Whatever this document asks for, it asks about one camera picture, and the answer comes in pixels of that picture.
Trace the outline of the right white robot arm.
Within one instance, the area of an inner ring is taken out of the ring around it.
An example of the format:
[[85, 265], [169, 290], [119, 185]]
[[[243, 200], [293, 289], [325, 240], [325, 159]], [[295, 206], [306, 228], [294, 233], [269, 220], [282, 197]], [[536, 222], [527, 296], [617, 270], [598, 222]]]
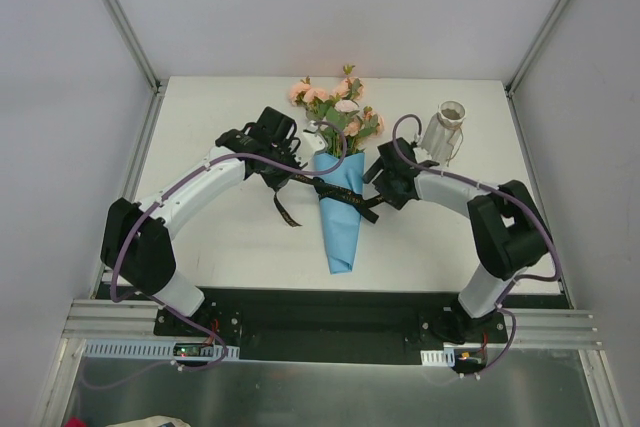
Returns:
[[446, 172], [427, 172], [436, 164], [417, 163], [413, 145], [403, 138], [380, 145], [378, 152], [363, 182], [371, 183], [385, 203], [397, 210], [411, 200], [435, 203], [470, 221], [479, 266], [429, 325], [443, 342], [473, 341], [494, 319], [515, 277], [549, 252], [548, 230], [527, 187], [513, 180], [484, 190]]

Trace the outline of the blue wrapping paper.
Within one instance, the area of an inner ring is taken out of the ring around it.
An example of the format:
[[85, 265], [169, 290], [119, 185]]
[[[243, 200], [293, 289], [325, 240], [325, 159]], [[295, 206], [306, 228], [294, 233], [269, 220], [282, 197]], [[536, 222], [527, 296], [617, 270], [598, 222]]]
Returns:
[[[356, 153], [347, 156], [338, 169], [321, 176], [321, 179], [362, 194], [364, 169], [365, 154]], [[361, 214], [353, 206], [331, 198], [320, 200], [319, 205], [329, 272], [350, 273], [356, 257]]]

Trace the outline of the black ribbon gold lettering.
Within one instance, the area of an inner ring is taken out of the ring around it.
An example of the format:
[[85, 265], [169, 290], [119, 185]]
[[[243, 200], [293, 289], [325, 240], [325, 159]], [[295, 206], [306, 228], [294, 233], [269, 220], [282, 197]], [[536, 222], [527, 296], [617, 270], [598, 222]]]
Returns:
[[365, 220], [372, 224], [375, 224], [379, 219], [379, 215], [372, 208], [385, 202], [381, 194], [365, 199], [361, 194], [345, 187], [329, 184], [319, 177], [291, 174], [289, 180], [312, 186], [319, 200], [331, 199], [353, 207]]

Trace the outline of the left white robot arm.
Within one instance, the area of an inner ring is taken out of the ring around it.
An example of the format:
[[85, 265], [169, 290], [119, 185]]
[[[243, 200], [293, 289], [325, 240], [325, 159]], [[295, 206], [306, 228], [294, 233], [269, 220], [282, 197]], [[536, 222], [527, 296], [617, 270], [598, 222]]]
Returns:
[[296, 131], [292, 118], [266, 107], [257, 121], [221, 134], [199, 163], [157, 194], [116, 200], [107, 213], [102, 263], [135, 291], [178, 312], [176, 322], [188, 335], [204, 334], [212, 314], [202, 290], [179, 272], [173, 240], [195, 214], [251, 175], [273, 189], [281, 186], [288, 173], [257, 158], [301, 168]]

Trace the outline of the pink artificial flower bouquet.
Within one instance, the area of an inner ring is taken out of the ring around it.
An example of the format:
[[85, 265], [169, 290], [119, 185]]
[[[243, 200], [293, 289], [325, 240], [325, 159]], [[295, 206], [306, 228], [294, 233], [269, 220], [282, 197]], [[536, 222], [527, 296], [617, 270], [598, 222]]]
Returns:
[[310, 121], [325, 121], [337, 127], [346, 139], [330, 126], [321, 126], [327, 152], [335, 158], [363, 151], [363, 143], [384, 131], [384, 120], [371, 106], [362, 104], [364, 83], [353, 72], [353, 64], [342, 67], [342, 79], [331, 91], [313, 86], [309, 76], [300, 79], [290, 89], [288, 99], [302, 107]]

